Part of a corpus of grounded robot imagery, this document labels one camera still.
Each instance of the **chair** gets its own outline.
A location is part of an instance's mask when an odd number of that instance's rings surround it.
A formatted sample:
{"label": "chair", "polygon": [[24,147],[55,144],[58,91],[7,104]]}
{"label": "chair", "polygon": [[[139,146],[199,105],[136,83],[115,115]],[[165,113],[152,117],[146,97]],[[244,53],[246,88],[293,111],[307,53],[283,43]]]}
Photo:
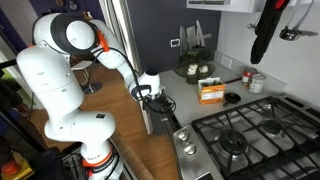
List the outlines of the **chair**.
{"label": "chair", "polygon": [[71,67],[72,71],[82,71],[85,81],[80,83],[84,94],[92,94],[101,89],[102,84],[100,82],[89,82],[89,73],[87,68],[92,65],[92,61],[81,61],[80,63]]}

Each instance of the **white countertop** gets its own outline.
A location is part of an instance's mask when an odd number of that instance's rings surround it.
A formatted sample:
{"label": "white countertop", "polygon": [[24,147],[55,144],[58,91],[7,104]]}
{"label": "white countertop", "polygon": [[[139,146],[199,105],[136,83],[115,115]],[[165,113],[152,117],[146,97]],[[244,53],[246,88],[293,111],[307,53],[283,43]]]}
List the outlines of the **white countertop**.
{"label": "white countertop", "polygon": [[[239,78],[240,76],[232,72],[230,69],[221,64],[212,61],[216,70],[210,77],[220,77],[226,82]],[[242,104],[246,104],[258,99],[262,99],[271,95],[264,88],[258,95],[248,92],[247,87],[243,86],[241,80],[226,84],[227,92],[235,92],[241,96],[241,101],[237,104],[228,104],[224,107],[224,102],[214,104],[200,104],[198,99],[198,85],[190,85],[186,82],[186,78],[177,75],[173,70],[160,73],[161,85],[165,87],[166,95],[173,98],[176,102],[176,110],[174,112],[181,127],[190,124],[193,120],[224,111]]]}

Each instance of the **food box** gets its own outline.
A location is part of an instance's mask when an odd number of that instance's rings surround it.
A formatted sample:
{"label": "food box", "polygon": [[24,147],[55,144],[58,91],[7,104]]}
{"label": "food box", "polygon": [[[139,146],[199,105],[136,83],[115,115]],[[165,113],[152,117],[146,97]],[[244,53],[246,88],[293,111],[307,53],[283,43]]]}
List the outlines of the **food box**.
{"label": "food box", "polygon": [[198,98],[200,104],[211,104],[223,101],[226,84],[220,77],[198,81]]}

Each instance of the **cabinet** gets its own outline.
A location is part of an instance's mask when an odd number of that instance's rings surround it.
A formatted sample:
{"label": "cabinet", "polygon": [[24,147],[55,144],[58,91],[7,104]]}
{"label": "cabinet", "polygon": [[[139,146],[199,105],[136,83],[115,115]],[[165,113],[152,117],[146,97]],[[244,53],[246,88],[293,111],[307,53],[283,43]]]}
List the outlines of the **cabinet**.
{"label": "cabinet", "polygon": [[[186,0],[187,8],[206,9],[216,11],[234,11],[234,12],[259,12],[262,11],[267,0],[230,0],[229,4],[216,5],[210,4],[210,0]],[[288,6],[293,6],[296,0],[291,0]],[[301,4],[310,3],[311,0],[302,0]]]}

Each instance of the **stainless steel stove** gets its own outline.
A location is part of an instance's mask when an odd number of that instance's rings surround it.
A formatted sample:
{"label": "stainless steel stove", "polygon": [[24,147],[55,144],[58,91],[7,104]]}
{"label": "stainless steel stove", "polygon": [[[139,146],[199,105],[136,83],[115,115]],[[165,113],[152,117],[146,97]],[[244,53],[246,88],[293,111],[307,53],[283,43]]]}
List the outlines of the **stainless steel stove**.
{"label": "stainless steel stove", "polygon": [[320,170],[319,117],[290,98],[268,97],[194,120],[173,135],[181,176],[311,179]]}

